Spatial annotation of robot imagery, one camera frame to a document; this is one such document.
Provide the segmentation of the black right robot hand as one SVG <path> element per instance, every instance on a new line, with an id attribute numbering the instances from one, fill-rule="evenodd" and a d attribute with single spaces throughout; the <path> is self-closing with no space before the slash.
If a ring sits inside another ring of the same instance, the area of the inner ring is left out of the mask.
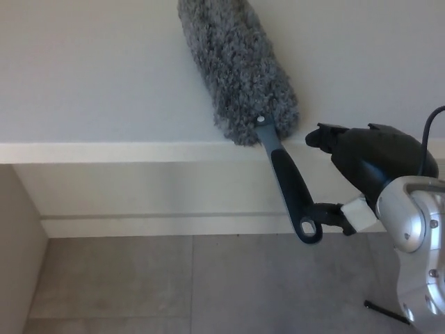
<path id="1" fill-rule="evenodd" d="M 330 154 L 337 170 L 364 196 L 368 208 L 359 208 L 364 216 L 376 213 L 378 196 L 389 183 L 417 175 L 421 164 L 421 143 L 388 125 L 349 129 L 320 123 L 305 142 Z"/>

